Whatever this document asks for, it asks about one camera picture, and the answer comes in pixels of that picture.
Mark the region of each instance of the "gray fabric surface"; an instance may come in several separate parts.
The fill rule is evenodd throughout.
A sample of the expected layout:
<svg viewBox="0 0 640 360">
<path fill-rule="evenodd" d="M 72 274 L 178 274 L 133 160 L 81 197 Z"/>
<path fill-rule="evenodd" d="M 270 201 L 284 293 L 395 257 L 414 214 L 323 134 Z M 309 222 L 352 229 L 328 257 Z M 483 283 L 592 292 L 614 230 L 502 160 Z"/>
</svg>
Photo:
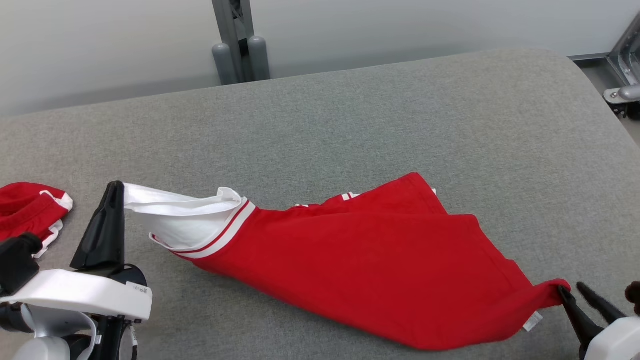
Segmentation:
<svg viewBox="0 0 640 360">
<path fill-rule="evenodd" d="M 447 211 L 477 215 L 533 283 L 586 281 L 630 312 L 623 291 L 640 278 L 640 151 L 582 72 L 549 51 L 37 113 L 0 121 L 0 152 L 0 184 L 45 183 L 75 200 L 43 268 L 67 268 L 114 179 L 195 197 L 229 186 L 285 209 L 418 171 Z M 154 291 L 151 319 L 138 327 L 142 360 L 577 358 L 561 307 L 501 343 L 420 352 L 207 274 L 153 244 L 130 217 L 127 261 Z M 0 333 L 0 359 L 25 338 Z"/>
</svg>

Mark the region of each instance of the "gray floor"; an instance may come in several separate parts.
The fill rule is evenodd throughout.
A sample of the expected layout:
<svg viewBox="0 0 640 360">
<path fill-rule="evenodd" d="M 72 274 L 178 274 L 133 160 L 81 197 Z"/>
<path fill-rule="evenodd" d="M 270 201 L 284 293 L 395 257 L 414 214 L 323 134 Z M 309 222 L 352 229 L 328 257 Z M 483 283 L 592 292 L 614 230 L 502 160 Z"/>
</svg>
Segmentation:
<svg viewBox="0 0 640 360">
<path fill-rule="evenodd" d="M 576 61 L 576 64 L 601 94 L 604 90 L 622 86 L 618 76 L 604 59 Z M 621 119 L 620 122 L 640 146 L 640 120 Z"/>
</svg>

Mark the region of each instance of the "folded red cloth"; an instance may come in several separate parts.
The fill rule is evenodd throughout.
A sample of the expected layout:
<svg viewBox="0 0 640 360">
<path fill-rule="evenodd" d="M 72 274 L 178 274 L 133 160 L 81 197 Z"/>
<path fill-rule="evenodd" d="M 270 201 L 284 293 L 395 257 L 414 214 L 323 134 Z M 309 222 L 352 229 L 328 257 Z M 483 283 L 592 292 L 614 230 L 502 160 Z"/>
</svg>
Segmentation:
<svg viewBox="0 0 640 360">
<path fill-rule="evenodd" d="M 561 304 L 557 285 L 569 287 L 533 286 L 473 215 L 448 215 L 418 174 L 287 211 L 236 201 L 205 243 L 173 249 L 152 238 L 204 270 L 411 347 L 507 339 L 536 310 Z M 171 203 L 158 204 L 170 214 Z M 149 216 L 155 205 L 145 206 L 138 211 Z"/>
<path fill-rule="evenodd" d="M 42 240 L 39 258 L 62 229 L 62 217 L 73 200 L 62 190 L 34 183 L 13 183 L 0 188 L 0 241 L 30 232 Z"/>
</svg>

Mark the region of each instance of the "white wall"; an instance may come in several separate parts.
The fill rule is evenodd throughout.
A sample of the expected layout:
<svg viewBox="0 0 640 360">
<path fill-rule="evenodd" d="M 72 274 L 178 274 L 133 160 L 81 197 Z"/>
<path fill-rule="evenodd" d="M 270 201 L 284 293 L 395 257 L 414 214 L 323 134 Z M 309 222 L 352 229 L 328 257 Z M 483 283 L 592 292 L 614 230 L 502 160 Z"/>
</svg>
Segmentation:
<svg viewBox="0 0 640 360">
<path fill-rule="evenodd" d="M 0 117 L 219 84 L 208 0 L 2 0 Z"/>
<path fill-rule="evenodd" d="M 253 0 L 274 78 L 496 47 L 608 53 L 637 0 Z"/>
</svg>

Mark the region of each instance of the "white label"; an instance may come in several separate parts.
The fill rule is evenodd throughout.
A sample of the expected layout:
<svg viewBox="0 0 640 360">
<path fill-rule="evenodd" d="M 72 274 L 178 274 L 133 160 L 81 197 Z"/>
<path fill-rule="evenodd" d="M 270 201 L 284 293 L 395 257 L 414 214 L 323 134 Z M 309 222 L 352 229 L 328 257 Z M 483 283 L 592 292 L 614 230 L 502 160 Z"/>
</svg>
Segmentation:
<svg viewBox="0 0 640 360">
<path fill-rule="evenodd" d="M 527 322 L 524 323 L 522 328 L 529 332 L 541 321 L 542 315 L 540 315 L 540 313 L 536 311 L 535 313 L 533 313 L 533 315 L 531 315 Z"/>
<path fill-rule="evenodd" d="M 134 288 L 138 291 L 140 291 L 143 294 L 146 294 L 147 296 L 149 296 L 152 300 L 154 298 L 154 294 L 151 292 L 151 288 L 148 288 L 146 286 L 142 286 L 139 284 L 136 284 L 135 282 L 131 282 L 131 281 L 127 281 L 127 286 L 130 288 Z"/>
<path fill-rule="evenodd" d="M 131 343 L 133 346 L 138 346 L 138 337 L 136 336 L 136 331 L 133 329 L 133 326 L 129 326 L 129 330 L 131 331 Z"/>
</svg>

